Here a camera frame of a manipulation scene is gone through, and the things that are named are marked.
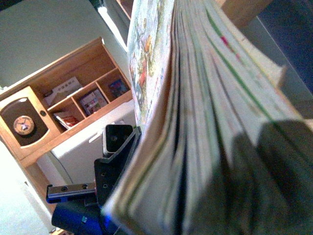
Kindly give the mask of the black blue other gripper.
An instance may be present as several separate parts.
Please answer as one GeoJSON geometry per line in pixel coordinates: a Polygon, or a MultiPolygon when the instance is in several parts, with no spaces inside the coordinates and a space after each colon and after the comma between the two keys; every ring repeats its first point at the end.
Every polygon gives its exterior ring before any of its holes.
{"type": "Polygon", "coordinates": [[[101,212],[128,168],[141,138],[136,127],[110,157],[94,161],[92,183],[67,186],[48,185],[46,201],[56,204],[51,223],[74,235],[123,235],[109,215],[101,212]]]}

